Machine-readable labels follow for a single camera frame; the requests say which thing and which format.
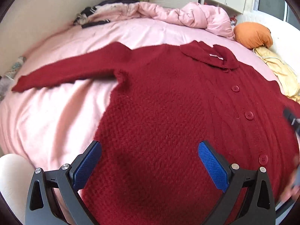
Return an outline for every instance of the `sweater collar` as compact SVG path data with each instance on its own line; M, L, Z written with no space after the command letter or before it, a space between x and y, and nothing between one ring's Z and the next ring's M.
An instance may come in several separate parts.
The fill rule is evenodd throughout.
M214 45L210 47L203 41L194 40L191 43L181 45L180 50L183 54L214 67L231 70L239 67L239 62L234 54L224 46Z

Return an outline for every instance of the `glass pane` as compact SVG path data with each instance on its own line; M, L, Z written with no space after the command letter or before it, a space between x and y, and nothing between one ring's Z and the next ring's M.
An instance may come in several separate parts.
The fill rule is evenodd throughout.
M290 9L290 7L287 7L287 17L286 17L286 21L291 24L292 26L294 26L295 28L297 28L298 30L300 30L300 23L297 20L296 16L294 15L293 11Z
M258 10L283 20L284 6L284 0L259 0Z

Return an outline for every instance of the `sweater sleeve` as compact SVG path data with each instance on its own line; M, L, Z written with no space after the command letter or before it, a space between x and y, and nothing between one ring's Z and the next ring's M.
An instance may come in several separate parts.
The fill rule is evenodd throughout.
M129 62L131 56L131 49L114 42L94 52L63 59L22 76L12 91L24 92L31 88L54 87L76 80L113 76L116 70L123 69L124 63Z

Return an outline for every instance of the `bed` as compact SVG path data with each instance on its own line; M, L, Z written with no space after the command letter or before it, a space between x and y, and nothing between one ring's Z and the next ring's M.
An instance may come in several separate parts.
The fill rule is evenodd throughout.
M40 6L34 6L37 0L16 0L0 23L0 50L1 55L4 55L1 58L0 73L5 72L18 56L27 58L16 80L44 65L95 51L114 41L135 49L163 43L181 45L202 40L210 46L226 46L239 61L252 66L266 80L277 81L284 93L272 71L252 51L205 30L148 18L111 22L87 29L80 26L69 27L66 24L74 19L76 13L103 0L55 0L57 6L38 1ZM41 10L47 12L41 16ZM41 19L32 21L32 17ZM243 17L238 17L238 22L248 21L253 17L258 22L262 21L258 15L244 14ZM269 26L267 21L264 18L264 24ZM300 32L289 29L293 32L294 40ZM275 43L272 49L300 73L297 64L293 63L294 54L286 53L287 49L294 49L284 47L279 35L273 38ZM29 177L37 167L44 170L59 169L62 164L82 153L93 140L97 124L109 105L110 93L116 86L115 79L83 80L76 81L75 84L63 84L59 88L32 89L22 94L9 92L0 104L0 145L4 154L14 153L28 160L32 168L24 168ZM16 213L20 220L24 220L22 211Z

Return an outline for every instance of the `red object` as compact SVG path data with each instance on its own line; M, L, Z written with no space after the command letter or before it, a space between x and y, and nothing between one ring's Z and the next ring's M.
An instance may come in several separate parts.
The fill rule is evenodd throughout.
M235 85L235 86L232 86L231 89L234 91L234 92L239 92L240 91L240 88Z
M250 111L245 112L245 117L246 117L248 120L253 120L253 119L254 119L253 112L250 112Z
M268 163L268 156L266 155L266 154L262 154L262 155L260 155L259 156L259 163L261 164L261 165L267 165L267 163Z
M94 137L103 154L82 195L101 225L201 224L222 195L198 157L203 140L244 169L258 170L265 153L274 196L284 189L299 147L283 109L300 113L300 104L225 47L112 43L44 66L13 90L112 75L119 84Z

